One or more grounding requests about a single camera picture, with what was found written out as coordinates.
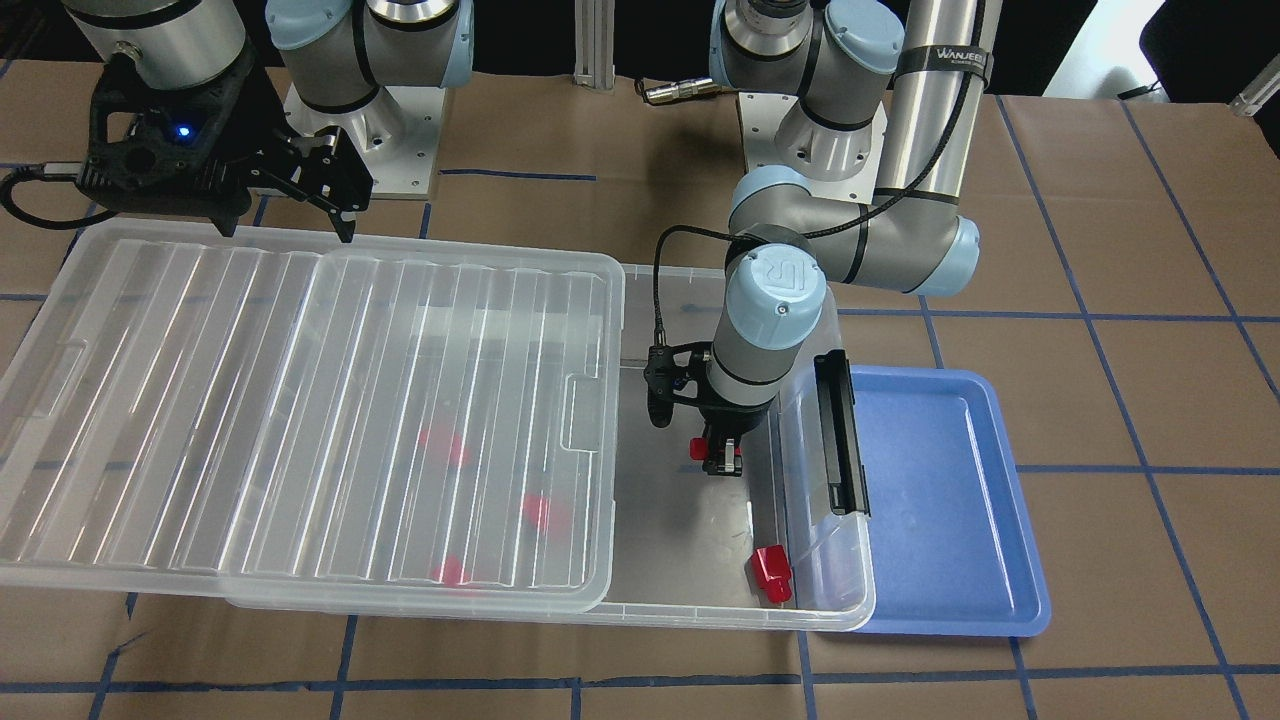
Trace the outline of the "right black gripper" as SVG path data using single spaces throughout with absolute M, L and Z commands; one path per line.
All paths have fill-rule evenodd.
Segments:
M 325 211 L 351 243 L 372 177 L 339 126 L 294 132 L 256 51 L 243 50 L 191 88 L 148 87 L 118 53 L 90 104 L 79 191 L 110 211 L 212 219 L 234 236 L 252 190 L 275 190 Z

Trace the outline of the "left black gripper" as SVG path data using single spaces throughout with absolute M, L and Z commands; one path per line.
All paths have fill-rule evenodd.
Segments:
M 699 400 L 696 406 L 704 420 L 701 433 L 707 446 L 704 473 L 709 477 L 722 477 L 723 474 L 741 477 L 740 439 L 764 421 L 771 409 L 771 401 L 741 406 L 723 400 Z

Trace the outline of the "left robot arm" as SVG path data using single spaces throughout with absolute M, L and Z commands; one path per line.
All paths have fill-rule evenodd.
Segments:
M 1002 5 L 718 1 L 710 77 L 790 97 L 772 158 L 733 191 L 724 305 L 687 378 L 704 430 L 691 454 L 737 475 L 815 329 L 828 287 L 947 296 L 973 277 L 979 232 L 957 200 Z

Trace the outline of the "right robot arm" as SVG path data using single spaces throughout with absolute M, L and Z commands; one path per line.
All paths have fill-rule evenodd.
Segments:
M 236 233 L 256 191 L 323 211 L 355 237 L 380 179 L 410 154 L 394 87 L 453 88 L 474 68 L 471 1 L 268 1 L 262 17 L 303 110 L 275 91 L 233 1 L 67 1 L 100 55 L 87 152 L 70 181 L 116 213 L 192 217 Z

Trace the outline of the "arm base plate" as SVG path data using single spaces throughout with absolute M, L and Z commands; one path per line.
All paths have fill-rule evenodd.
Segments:
M 302 133 L 342 127 L 372 177 L 374 199 L 426 200 L 449 95 L 447 88 L 393 86 L 365 108 L 332 115 L 306 105 L 291 86 L 284 110 L 291 127 Z
M 786 94 L 740 92 L 744 165 L 786 165 L 800 173 L 815 197 L 869 204 L 887 131 L 884 102 L 870 123 L 854 131 L 818 126 Z

